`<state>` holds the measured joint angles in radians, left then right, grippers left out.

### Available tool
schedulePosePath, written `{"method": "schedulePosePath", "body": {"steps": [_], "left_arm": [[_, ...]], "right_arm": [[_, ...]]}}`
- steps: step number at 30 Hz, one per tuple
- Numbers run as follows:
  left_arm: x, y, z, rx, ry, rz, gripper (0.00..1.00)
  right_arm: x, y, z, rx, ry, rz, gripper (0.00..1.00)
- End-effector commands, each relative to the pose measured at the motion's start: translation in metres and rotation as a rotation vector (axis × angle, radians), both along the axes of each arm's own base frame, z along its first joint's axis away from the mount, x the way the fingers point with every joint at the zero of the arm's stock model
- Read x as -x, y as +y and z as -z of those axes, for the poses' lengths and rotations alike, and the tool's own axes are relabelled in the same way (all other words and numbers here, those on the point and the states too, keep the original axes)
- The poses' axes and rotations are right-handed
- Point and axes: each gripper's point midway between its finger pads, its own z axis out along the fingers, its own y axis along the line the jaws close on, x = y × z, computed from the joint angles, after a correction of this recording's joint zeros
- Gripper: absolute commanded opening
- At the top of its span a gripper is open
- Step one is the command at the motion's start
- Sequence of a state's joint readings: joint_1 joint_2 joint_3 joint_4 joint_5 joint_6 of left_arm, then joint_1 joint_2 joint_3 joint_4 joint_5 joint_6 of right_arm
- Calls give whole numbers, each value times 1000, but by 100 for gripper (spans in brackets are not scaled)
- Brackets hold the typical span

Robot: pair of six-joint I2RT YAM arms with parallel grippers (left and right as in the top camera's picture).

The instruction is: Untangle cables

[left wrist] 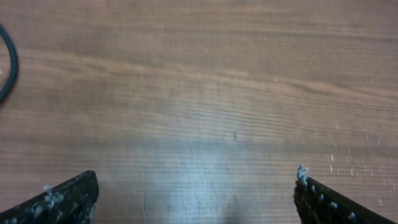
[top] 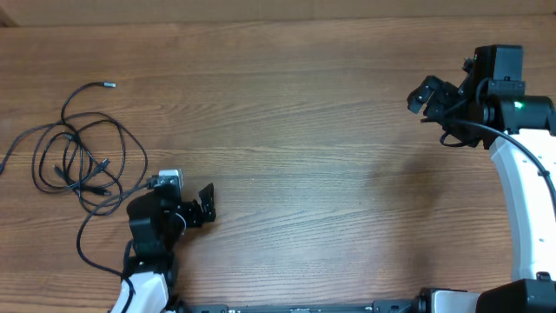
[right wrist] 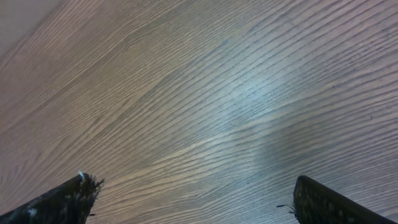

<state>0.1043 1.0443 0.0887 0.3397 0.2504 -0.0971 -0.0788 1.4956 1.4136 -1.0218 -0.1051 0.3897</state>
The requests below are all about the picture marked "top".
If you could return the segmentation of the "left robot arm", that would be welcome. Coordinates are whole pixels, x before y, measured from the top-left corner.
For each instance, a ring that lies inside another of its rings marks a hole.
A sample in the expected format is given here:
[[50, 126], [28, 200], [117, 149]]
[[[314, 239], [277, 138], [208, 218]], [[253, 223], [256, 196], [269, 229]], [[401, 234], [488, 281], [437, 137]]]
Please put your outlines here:
[[148, 193], [127, 206], [132, 239], [123, 260], [121, 291], [115, 313], [188, 312], [174, 293], [179, 274], [175, 255], [185, 230], [216, 218], [212, 183], [189, 202], [182, 200], [182, 173], [162, 170], [146, 182]]

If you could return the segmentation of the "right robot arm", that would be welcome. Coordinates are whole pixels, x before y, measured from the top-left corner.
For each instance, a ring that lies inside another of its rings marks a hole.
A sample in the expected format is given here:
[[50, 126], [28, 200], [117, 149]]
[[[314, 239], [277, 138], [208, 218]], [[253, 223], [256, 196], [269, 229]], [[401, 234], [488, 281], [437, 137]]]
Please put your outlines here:
[[528, 96], [520, 45], [480, 46], [460, 86], [426, 77], [407, 97], [454, 137], [482, 145], [498, 172], [513, 243], [512, 281], [483, 292], [424, 288], [413, 300], [375, 301], [374, 312], [553, 312], [555, 310], [555, 106]]

